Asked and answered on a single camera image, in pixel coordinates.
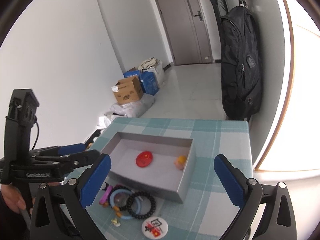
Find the person's left hand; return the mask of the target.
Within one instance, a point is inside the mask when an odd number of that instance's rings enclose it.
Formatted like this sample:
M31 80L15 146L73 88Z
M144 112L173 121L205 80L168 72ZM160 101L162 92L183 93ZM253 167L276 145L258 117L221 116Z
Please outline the person's left hand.
M6 206L14 213L26 210L26 203L20 191L13 185L1 185L1 195Z

